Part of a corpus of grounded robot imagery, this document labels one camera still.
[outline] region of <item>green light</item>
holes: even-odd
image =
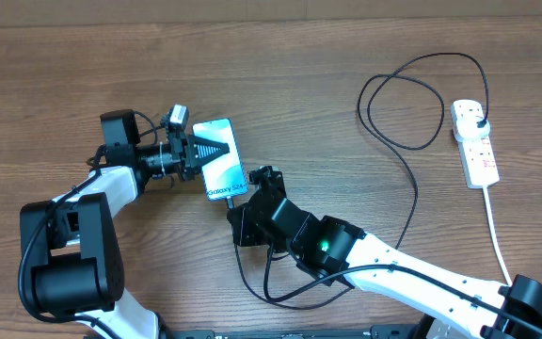
[[[329,250],[329,243],[327,242],[327,240],[323,240],[321,243],[319,243],[319,246],[321,246],[322,251]]]

